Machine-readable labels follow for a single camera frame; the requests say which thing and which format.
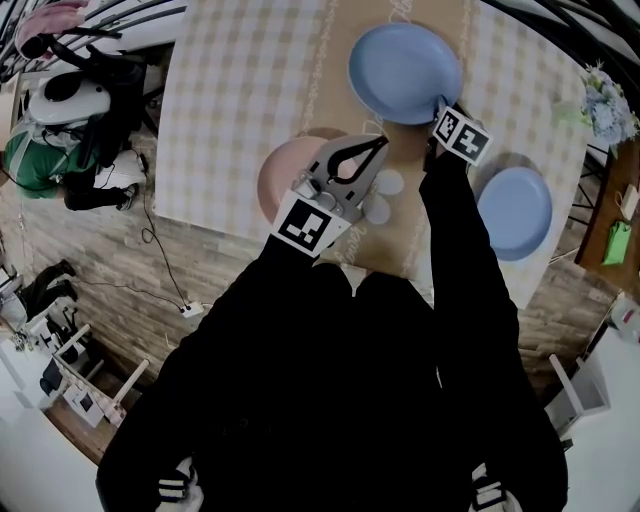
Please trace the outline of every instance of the checkered tablecloth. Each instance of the checkered tablecloth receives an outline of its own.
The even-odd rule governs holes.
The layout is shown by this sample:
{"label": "checkered tablecloth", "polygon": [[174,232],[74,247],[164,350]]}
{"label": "checkered tablecloth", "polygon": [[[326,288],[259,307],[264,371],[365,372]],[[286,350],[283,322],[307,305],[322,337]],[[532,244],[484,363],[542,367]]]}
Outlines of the checkered tablecloth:
{"label": "checkered tablecloth", "polygon": [[[301,126],[316,46],[330,37],[320,31],[328,7],[339,1],[191,1],[164,97],[158,214],[266,238],[257,174],[270,151]],[[543,246],[525,260],[501,264],[512,299],[525,308],[567,219],[586,147],[586,130],[554,126],[552,108],[579,101],[584,88],[577,64],[542,36],[488,5],[464,1],[461,101],[495,136],[482,168],[470,173],[472,186],[481,190],[498,170],[526,165],[544,176],[553,198]],[[422,240],[408,276],[428,288],[429,236]]]}
{"label": "checkered tablecloth", "polygon": [[157,214],[246,238],[256,179],[296,130],[325,0],[191,0],[162,106]]}

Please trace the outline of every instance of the table runner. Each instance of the table runner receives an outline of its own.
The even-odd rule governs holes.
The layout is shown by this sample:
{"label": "table runner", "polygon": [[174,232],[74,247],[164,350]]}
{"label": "table runner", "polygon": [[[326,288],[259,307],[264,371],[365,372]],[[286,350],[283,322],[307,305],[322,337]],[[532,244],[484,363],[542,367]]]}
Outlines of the table runner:
{"label": "table runner", "polygon": [[373,211],[322,254],[330,261],[348,263],[392,275],[414,277],[410,271],[419,256],[415,250],[426,227],[426,214],[418,187],[424,177],[426,126],[385,123],[356,99],[349,85],[347,65],[350,49],[367,30],[389,22],[412,22],[442,37],[460,54],[464,45],[463,0],[359,2],[331,0],[322,30],[309,99],[303,114],[303,133],[338,130],[344,134],[384,133],[389,155],[365,201]]}

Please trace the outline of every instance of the green jacket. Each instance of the green jacket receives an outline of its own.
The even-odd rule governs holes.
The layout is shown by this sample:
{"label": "green jacket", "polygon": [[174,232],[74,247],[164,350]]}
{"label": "green jacket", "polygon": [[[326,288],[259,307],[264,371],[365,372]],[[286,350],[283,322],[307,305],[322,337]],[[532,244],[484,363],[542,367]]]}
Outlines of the green jacket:
{"label": "green jacket", "polygon": [[[4,169],[9,171],[9,165],[20,143],[29,134],[26,132],[15,135],[5,147]],[[20,162],[17,172],[11,169],[13,178],[18,183],[20,193],[32,199],[55,197],[58,188],[57,177],[62,177],[68,172],[83,172],[96,164],[96,155],[93,153],[86,167],[78,165],[80,145],[77,145],[67,155],[63,148],[40,144],[30,141]]]}

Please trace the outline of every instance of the green bag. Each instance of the green bag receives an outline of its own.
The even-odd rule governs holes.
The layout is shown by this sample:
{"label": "green bag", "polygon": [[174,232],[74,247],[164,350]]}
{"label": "green bag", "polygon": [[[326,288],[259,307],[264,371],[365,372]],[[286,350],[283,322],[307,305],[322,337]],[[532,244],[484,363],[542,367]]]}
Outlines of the green bag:
{"label": "green bag", "polygon": [[619,265],[624,262],[627,245],[631,238],[631,226],[626,222],[616,222],[609,231],[609,242],[604,253],[603,265]]}

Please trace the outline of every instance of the person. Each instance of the person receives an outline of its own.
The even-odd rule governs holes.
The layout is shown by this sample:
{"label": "person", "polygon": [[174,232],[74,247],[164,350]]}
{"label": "person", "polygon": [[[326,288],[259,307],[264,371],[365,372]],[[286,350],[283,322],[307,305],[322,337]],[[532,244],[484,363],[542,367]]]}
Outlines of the person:
{"label": "person", "polygon": [[12,131],[0,158],[0,187],[13,181],[23,196],[63,198],[70,210],[100,206],[115,206],[120,211],[131,208],[138,194],[137,184],[126,189],[94,188],[99,170],[97,150],[86,166],[80,165],[80,133],[69,130],[56,136],[33,120],[23,118]]}
{"label": "person", "polygon": [[467,512],[484,463],[524,512],[560,511],[564,452],[465,170],[445,153],[419,190],[435,309],[381,273],[352,296],[339,267],[270,237],[125,417],[105,510],[155,510],[191,457],[200,510]]}
{"label": "person", "polygon": [[22,277],[14,280],[0,294],[0,323],[5,326],[9,324],[17,331],[60,297],[70,297],[74,302],[77,301],[78,294],[68,280],[50,286],[65,274],[73,277],[76,272],[67,260],[62,260],[45,268],[30,285],[21,289],[18,288],[22,284]]}

